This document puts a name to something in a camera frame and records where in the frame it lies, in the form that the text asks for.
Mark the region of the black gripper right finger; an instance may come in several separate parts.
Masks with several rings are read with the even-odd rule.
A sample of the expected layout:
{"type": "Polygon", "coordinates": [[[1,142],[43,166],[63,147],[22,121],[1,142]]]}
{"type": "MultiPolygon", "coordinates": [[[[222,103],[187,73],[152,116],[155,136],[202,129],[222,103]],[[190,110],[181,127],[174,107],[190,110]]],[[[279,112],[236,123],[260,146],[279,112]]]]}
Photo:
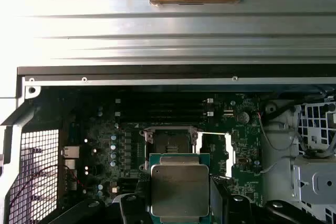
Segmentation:
{"type": "Polygon", "coordinates": [[[282,200],[259,207],[243,196],[232,194],[223,179],[209,178],[209,205],[216,223],[323,223],[323,221],[282,200]]]}

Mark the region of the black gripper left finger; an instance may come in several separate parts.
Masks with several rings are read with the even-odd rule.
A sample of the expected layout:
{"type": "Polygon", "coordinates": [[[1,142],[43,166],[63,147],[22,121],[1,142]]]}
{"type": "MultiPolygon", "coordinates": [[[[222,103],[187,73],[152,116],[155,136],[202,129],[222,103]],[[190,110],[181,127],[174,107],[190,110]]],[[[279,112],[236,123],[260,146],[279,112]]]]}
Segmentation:
{"type": "Polygon", "coordinates": [[[143,200],[135,194],[120,195],[111,206],[97,199],[85,199],[49,223],[151,223],[143,200]]]}

